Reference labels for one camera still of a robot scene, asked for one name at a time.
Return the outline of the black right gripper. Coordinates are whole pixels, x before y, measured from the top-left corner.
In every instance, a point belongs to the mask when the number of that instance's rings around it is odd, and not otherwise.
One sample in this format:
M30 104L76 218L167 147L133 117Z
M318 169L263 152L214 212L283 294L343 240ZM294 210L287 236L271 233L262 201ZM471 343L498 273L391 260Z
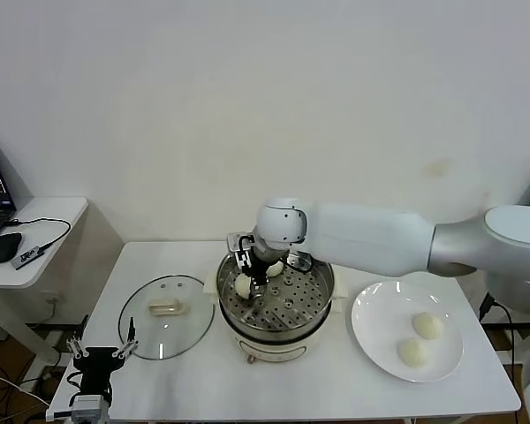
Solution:
M251 278L249 284L249 299L254 300L263 296L267 289L267 271L271 263L262 261L251 256L251 250L239 250L236 252L236 261L242 274Z

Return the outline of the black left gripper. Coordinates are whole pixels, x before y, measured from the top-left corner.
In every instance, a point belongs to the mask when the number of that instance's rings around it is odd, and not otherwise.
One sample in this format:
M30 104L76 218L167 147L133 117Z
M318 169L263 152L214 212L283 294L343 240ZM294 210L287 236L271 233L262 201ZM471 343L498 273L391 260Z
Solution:
M134 319L129 319L127 336L124 344L117 347L84 348L82 337L87 326L86 314L72 336L67 339L67 347L74 357L73 366L81 373L79 383L80 395L111 395L110 376L120 369L120 359L127 359L138 347Z

